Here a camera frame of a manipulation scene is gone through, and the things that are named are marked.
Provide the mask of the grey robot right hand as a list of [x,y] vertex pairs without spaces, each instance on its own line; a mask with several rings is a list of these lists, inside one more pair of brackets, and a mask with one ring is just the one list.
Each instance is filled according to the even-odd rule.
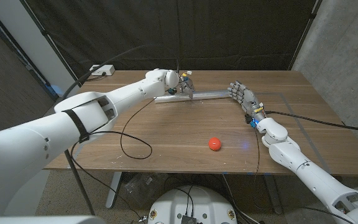
[[260,105],[254,92],[248,89],[244,84],[236,80],[234,83],[230,83],[228,91],[229,96],[241,105],[241,108],[248,116],[254,118],[256,121],[261,121],[266,118],[263,107]]

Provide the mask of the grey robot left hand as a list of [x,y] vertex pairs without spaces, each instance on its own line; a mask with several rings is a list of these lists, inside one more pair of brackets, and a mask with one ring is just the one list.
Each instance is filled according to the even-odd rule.
[[179,81],[180,91],[193,99],[193,92],[195,91],[193,81],[189,78],[188,73],[182,73]]

